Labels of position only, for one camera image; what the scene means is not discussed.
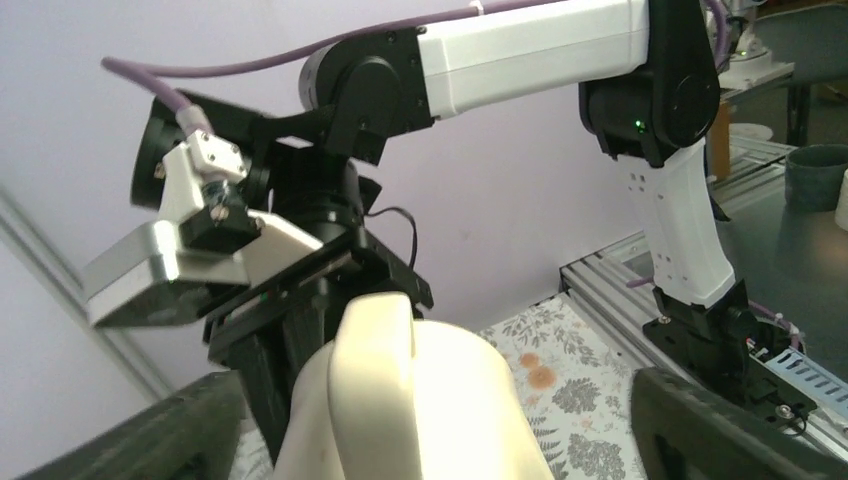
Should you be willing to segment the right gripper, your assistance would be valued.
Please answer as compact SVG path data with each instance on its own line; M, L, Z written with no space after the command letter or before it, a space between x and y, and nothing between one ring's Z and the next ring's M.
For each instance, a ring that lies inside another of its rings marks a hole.
M204 341L211 362L241 375L275 464L291 423L297 375L335 336L345 305L360 295L402 292L419 317L434 300L429 283L414 270L419 250L414 216L400 206L375 208L382 187L360 175L352 160L306 148L275 167L271 186L272 213L321 246L210 311ZM366 227L367 220L386 213L404 217L411 228L407 258Z

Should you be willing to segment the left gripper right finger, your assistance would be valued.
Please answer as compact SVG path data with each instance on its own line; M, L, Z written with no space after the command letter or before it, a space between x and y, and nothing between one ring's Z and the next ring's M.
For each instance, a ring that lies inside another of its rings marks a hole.
M847 463L664 369L637 370L631 429L648 479L845 479Z

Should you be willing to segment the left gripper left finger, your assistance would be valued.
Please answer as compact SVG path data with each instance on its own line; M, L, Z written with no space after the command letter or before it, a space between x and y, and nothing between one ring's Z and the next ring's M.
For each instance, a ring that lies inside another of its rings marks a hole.
M208 374L23 479L227 479L246 399L236 372Z

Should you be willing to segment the beige mug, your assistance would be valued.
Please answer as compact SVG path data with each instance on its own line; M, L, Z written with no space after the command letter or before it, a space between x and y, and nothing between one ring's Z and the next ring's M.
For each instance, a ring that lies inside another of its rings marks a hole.
M358 297L299 373L277 479L548 479L513 373L487 341Z

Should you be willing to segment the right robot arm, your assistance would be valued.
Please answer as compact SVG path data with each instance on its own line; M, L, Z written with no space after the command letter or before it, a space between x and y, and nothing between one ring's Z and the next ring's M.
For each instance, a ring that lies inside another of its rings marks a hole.
M723 49L709 40L696 1L515 1L368 27L242 64L102 64L153 93L190 140L210 140L209 118L169 79L303 60L307 106L368 120L328 132L344 158L364 157L363 134L394 136L403 110L420 129L575 84L585 128L637 186L643 230L659 257L661 309L722 318L748 306L719 244L701 161ZM414 320L400 294L347 304L337 337L300 372L294 401L278 479L551 475L499 352L455 326Z

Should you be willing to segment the floral tablecloth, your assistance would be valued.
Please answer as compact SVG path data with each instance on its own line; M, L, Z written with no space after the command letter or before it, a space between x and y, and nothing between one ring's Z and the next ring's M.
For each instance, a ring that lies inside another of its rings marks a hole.
M630 428L633 368L562 298L476 335L507 361L548 479L642 477ZM277 479L275 464L253 428L240 438L231 477Z

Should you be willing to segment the dark cup in background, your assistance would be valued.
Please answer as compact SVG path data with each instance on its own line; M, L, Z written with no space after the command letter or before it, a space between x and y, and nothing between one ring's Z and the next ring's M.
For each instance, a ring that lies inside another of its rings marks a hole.
M835 210L846 170L844 144L810 145L794 150L786 158L786 206L796 212Z

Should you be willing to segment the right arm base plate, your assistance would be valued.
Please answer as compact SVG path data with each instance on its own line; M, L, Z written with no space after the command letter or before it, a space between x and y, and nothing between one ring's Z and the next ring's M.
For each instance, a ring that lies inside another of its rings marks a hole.
M706 389L774 427L807 420L817 404L766 367L792 345L790 333L752 310L742 280L711 307L686 305L660 288L660 316L644 335Z

